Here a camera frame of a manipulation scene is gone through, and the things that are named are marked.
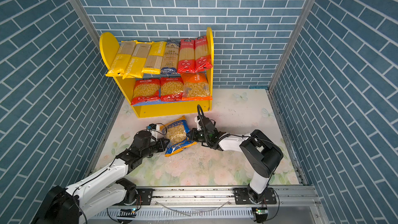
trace pasta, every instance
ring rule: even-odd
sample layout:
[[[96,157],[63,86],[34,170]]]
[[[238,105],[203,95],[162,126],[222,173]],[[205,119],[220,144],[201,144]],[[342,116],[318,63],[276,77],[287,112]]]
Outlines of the pasta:
[[[159,100],[159,79],[138,80],[135,82],[131,104]]]
[[[178,64],[178,51],[180,50],[179,40],[168,40],[166,44],[166,49],[164,51],[164,56],[162,60],[161,74],[164,75],[174,75],[177,73]]]
[[[178,73],[195,72],[195,40],[181,39],[177,71]]]
[[[183,101],[211,100],[210,87],[204,73],[184,73],[181,75],[184,81]]]
[[[207,37],[198,37],[195,40],[195,70],[202,72],[212,68],[211,54],[207,46]]]
[[[160,99],[162,101],[180,101],[182,92],[184,91],[184,83],[181,77],[160,79]]]
[[[105,76],[108,77],[116,77],[116,76],[123,76],[125,73],[125,69],[127,64],[130,61],[131,55],[134,52],[136,47],[136,41],[126,41],[120,44],[119,50],[113,60],[109,71]]]
[[[142,72],[142,68],[147,61],[147,56],[149,54],[149,50],[152,46],[152,43],[148,42],[138,42],[137,47],[132,53],[132,58],[126,67],[126,73],[123,75],[123,79],[126,78],[142,78],[144,73]]]
[[[160,74],[165,48],[166,42],[154,42],[152,44],[145,66],[142,68],[143,73]]]
[[[162,133],[165,133],[165,137],[170,140],[170,143],[167,145],[167,150],[165,153],[166,157],[170,157],[171,155],[181,152],[185,148],[196,144],[196,142],[191,141],[189,140],[189,138],[187,138],[189,127],[185,116],[182,116],[175,121],[167,123],[161,129],[161,131]]]

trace floral tabletop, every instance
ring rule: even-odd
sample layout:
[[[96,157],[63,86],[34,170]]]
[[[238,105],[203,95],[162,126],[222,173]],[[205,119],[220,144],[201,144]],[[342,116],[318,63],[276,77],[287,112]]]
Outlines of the floral tabletop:
[[[286,150],[281,132],[264,89],[214,89],[211,112],[206,117],[216,121],[219,131],[248,134],[258,129],[283,152],[283,159],[271,178],[271,185],[298,184],[296,173]],[[134,134],[151,123],[167,123],[181,115],[137,118],[128,102],[124,102],[102,150],[98,170],[129,147]],[[190,128],[197,114],[186,114]],[[196,144],[171,157],[157,153],[144,158],[142,164],[126,176],[137,186],[214,186],[246,185],[253,168],[242,152],[217,151]]]

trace blue brick wall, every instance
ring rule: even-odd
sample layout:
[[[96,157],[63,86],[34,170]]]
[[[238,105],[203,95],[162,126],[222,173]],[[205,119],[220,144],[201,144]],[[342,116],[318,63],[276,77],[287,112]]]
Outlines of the blue brick wall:
[[[119,41],[214,30],[214,87],[267,87],[305,0],[81,0],[98,33]]]
[[[273,95],[333,223],[398,223],[398,0],[316,0]]]
[[[67,0],[0,0],[0,223],[84,176],[120,99]]]

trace yellow shelf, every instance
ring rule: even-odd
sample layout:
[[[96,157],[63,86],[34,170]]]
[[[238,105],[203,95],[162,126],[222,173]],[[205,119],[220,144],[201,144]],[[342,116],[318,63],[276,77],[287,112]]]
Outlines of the yellow shelf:
[[[209,50],[211,51],[211,63],[214,64],[214,41],[213,32],[210,27],[207,28],[206,32],[207,42]],[[105,32],[101,35],[99,40],[99,49],[101,51],[102,60],[105,66],[109,69],[110,64],[116,56],[119,50],[119,42],[116,37],[111,33]],[[213,95],[213,68],[206,71],[207,81],[210,87],[210,95]],[[135,78],[114,77],[117,85],[125,96],[126,100],[131,104],[132,95],[134,91]],[[131,106],[135,114],[139,118],[157,117],[174,114],[186,114],[197,111],[197,105],[201,105],[203,111],[211,111],[212,101],[179,101],[168,104],[156,104],[146,106]]]

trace blue and yellow pasta bag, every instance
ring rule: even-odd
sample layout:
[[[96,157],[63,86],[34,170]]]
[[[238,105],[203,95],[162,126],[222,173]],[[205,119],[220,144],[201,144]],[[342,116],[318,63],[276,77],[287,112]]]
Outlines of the blue and yellow pasta bag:
[[[189,140],[187,138],[187,133],[189,132],[189,127],[187,124],[187,119],[182,116],[175,121],[167,123],[162,127],[162,133],[165,133],[165,137],[170,140],[167,145],[167,150],[165,153],[166,157],[182,152],[187,147],[196,144],[195,141]]]

